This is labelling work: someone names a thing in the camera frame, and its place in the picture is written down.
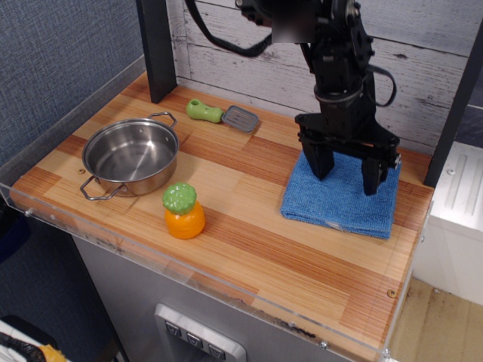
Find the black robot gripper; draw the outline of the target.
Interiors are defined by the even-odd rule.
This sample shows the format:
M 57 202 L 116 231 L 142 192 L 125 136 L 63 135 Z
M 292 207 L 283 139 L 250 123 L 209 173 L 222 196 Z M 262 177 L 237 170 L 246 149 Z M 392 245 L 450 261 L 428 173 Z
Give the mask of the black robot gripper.
M 389 167 L 399 166 L 399 138 L 375 118 L 376 105 L 361 91 L 320 99 L 319 113 L 295 117 L 299 141 L 313 174 L 323 180 L 334 168 L 334 153 L 363 159 L 361 171 L 366 195 L 377 193 Z

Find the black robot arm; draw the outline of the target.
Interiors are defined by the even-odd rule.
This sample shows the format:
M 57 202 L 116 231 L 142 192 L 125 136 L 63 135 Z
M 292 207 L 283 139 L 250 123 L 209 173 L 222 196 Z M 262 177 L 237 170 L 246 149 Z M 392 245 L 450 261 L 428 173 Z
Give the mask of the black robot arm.
M 298 43 L 315 76 L 318 113 L 300 114 L 299 141 L 316 177 L 334 168 L 334 153 L 361 159 L 366 195 L 374 195 L 389 169 L 400 163 L 399 138 L 379 125 L 377 73 L 370 37 L 357 1 L 238 1 L 244 17 L 272 29 L 273 41 Z

